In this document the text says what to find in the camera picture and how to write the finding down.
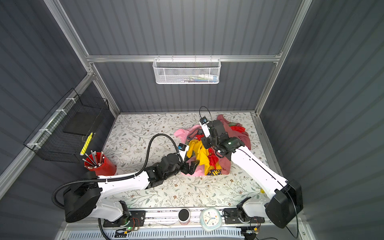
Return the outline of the yellow cloth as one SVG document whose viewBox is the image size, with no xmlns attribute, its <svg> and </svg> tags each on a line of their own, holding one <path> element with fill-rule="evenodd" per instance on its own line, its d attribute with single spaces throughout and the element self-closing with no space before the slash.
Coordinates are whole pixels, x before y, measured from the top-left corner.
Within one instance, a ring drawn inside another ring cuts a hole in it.
<svg viewBox="0 0 384 240">
<path fill-rule="evenodd" d="M 187 157 L 200 161 L 193 176 L 218 176 L 222 174 L 222 167 L 219 158 L 212 148 L 205 149 L 202 141 L 191 140 L 188 144 Z"/>
</svg>

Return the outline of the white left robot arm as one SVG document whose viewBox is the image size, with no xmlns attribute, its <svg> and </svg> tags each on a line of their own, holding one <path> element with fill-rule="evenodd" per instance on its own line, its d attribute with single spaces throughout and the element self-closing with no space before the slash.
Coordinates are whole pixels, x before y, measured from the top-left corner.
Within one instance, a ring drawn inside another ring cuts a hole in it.
<svg viewBox="0 0 384 240">
<path fill-rule="evenodd" d="M 139 175 L 124 175 L 120 181 L 117 176 L 100 176 L 101 182 L 70 185 L 63 193 L 66 222 L 74 223 L 92 217 L 115 225 L 127 224 L 131 218 L 127 204 L 108 198 L 122 192 L 155 188 L 180 172 L 193 174 L 199 165 L 198 161 L 180 163 L 179 160 L 178 154 L 168 154 Z"/>
</svg>

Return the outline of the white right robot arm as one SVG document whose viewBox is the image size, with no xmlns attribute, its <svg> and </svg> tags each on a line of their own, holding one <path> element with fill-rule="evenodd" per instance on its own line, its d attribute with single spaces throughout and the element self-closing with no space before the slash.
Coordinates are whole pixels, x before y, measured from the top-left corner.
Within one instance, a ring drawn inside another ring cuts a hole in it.
<svg viewBox="0 0 384 240">
<path fill-rule="evenodd" d="M 202 143 L 205 148 L 213 148 L 220 157 L 243 169 L 265 191 L 270 199 L 262 207 L 252 208 L 251 200 L 246 200 L 242 209 L 247 217 L 269 218 L 275 226 L 283 229 L 303 210 L 302 186 L 295 180 L 288 181 L 278 175 L 251 153 L 249 148 L 237 137 L 230 137 L 224 124 L 219 120 L 208 121 L 203 117 L 200 126 L 204 132 Z"/>
</svg>

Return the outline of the red cloth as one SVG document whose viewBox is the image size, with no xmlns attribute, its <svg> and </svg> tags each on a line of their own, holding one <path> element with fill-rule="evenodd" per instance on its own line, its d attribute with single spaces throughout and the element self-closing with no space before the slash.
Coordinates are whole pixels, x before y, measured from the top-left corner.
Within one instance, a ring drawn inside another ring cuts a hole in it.
<svg viewBox="0 0 384 240">
<path fill-rule="evenodd" d="M 223 124 L 225 137 L 228 137 L 228 139 L 236 138 L 236 140 L 241 141 L 249 150 L 251 149 L 249 134 L 241 124 L 231 126 L 226 122 L 220 121 L 220 123 Z M 218 151 L 215 151 L 213 146 L 206 148 L 203 144 L 204 137 L 202 135 L 197 135 L 197 139 L 200 141 L 199 144 L 201 144 L 202 147 L 197 155 L 197 160 L 200 161 L 200 165 L 205 166 L 205 175 L 208 175 L 208 172 L 213 170 L 221 170 L 223 175 L 228 175 L 231 169 L 229 158 L 219 154 Z"/>
</svg>

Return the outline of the dusty rose shirt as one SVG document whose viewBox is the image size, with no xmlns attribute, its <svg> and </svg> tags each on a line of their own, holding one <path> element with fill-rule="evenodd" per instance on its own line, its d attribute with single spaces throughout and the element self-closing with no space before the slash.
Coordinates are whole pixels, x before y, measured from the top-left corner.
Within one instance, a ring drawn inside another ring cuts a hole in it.
<svg viewBox="0 0 384 240">
<path fill-rule="evenodd" d="M 188 129 L 186 140 L 187 163 L 190 167 L 188 175 L 193 177 L 228 175 L 231 162 L 227 158 L 219 158 L 212 148 L 206 149 L 202 143 L 203 131 L 200 126 Z"/>
</svg>

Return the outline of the maroon sweatshirt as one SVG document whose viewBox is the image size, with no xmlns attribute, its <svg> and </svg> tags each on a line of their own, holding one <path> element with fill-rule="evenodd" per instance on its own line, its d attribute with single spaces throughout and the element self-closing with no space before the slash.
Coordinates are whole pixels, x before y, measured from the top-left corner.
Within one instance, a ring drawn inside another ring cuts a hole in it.
<svg viewBox="0 0 384 240">
<path fill-rule="evenodd" d="M 240 139 L 245 146 L 251 150 L 251 140 L 249 134 L 246 132 L 246 129 L 240 123 L 232 123 L 227 121 L 223 115 L 218 115 L 217 120 L 219 120 L 223 126 L 225 131 L 228 133 L 229 137 L 236 137 Z"/>
</svg>

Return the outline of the black round speaker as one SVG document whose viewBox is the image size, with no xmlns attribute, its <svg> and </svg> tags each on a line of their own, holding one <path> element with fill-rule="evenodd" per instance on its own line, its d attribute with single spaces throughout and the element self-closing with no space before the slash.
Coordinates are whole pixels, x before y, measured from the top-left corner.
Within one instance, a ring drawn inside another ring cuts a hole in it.
<svg viewBox="0 0 384 240">
<path fill-rule="evenodd" d="M 187 225 L 190 222 L 191 214 L 188 209 L 181 209 L 178 212 L 178 220 L 181 225 Z"/>
</svg>

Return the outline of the small white clock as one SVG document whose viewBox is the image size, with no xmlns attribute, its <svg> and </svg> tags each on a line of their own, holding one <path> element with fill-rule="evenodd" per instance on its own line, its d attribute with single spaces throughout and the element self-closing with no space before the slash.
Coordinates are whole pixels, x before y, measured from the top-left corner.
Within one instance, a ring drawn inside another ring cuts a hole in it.
<svg viewBox="0 0 384 240">
<path fill-rule="evenodd" d="M 206 208 L 200 214 L 200 223 L 206 232 L 219 229 L 222 224 L 222 216 L 216 208 Z"/>
</svg>

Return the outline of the white vented strip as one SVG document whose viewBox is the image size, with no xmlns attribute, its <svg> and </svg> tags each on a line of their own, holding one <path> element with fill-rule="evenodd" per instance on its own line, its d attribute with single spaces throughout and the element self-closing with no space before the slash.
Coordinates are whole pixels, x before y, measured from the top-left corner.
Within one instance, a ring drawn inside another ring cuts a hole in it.
<svg viewBox="0 0 384 240">
<path fill-rule="evenodd" d="M 111 240 L 243 240 L 238 228 L 219 228 L 206 232 L 202 228 L 142 229 L 130 233 L 105 230 Z"/>
</svg>

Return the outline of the red pencil cup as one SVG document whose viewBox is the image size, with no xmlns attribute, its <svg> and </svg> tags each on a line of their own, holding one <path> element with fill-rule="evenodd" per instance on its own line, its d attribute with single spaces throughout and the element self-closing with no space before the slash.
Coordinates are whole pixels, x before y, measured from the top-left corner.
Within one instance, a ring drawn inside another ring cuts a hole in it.
<svg viewBox="0 0 384 240">
<path fill-rule="evenodd" d="M 117 166 L 103 152 L 93 151 L 83 162 L 85 168 L 95 172 L 97 176 L 113 176 L 117 172 Z"/>
</svg>

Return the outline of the yellow marker pen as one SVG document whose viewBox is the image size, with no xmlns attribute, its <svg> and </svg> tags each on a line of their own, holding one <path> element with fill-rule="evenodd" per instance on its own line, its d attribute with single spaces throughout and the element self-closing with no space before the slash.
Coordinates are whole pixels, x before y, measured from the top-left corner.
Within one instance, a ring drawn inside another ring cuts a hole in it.
<svg viewBox="0 0 384 240">
<path fill-rule="evenodd" d="M 83 145 L 83 148 L 82 148 L 81 151 L 80 151 L 80 155 L 81 155 L 81 156 L 84 156 L 85 153 L 87 152 L 87 149 L 88 149 L 88 147 L 89 147 L 89 145 L 90 145 L 90 142 L 91 142 L 93 136 L 94 136 L 94 133 L 93 133 L 93 132 L 91 132 L 91 133 L 88 135 L 88 137 L 87 137 L 87 139 L 86 139 L 86 141 L 85 141 L 85 143 L 84 143 L 84 145 Z"/>
</svg>

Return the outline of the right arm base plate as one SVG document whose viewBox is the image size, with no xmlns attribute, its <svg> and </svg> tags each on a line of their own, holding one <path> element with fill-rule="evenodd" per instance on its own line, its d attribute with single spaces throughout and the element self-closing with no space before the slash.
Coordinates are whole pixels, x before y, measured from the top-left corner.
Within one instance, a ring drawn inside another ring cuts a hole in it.
<svg viewBox="0 0 384 240">
<path fill-rule="evenodd" d="M 263 224 L 263 217 L 249 217 L 244 211 L 238 211 L 236 208 L 225 208 L 222 210 L 225 223 L 230 224 Z"/>
</svg>

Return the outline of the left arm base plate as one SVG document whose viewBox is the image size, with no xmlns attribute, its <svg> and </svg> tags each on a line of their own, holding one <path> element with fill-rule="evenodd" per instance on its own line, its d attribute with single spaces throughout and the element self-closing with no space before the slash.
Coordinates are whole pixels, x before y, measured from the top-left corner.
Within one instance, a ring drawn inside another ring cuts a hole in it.
<svg viewBox="0 0 384 240">
<path fill-rule="evenodd" d="M 104 228 L 117 228 L 117 227 L 142 227 L 145 223 L 146 211 L 130 211 L 129 215 L 123 214 L 121 218 L 114 222 L 104 220 Z"/>
</svg>

